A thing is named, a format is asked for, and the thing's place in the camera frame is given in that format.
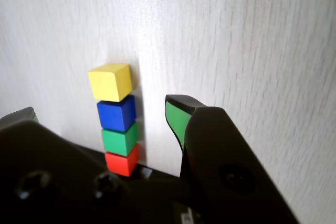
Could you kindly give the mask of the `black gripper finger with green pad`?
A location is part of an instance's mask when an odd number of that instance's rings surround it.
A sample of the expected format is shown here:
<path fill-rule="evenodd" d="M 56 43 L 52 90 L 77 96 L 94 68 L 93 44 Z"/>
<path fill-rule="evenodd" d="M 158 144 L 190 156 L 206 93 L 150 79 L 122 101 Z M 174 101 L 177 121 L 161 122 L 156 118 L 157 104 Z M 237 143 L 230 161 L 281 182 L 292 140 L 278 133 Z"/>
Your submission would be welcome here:
<path fill-rule="evenodd" d="M 297 223 L 224 109 L 168 94 L 165 118 L 182 150 L 180 176 L 206 223 Z"/>
<path fill-rule="evenodd" d="M 1 223 L 141 223 L 122 181 L 42 126 L 33 108 L 1 118 Z"/>

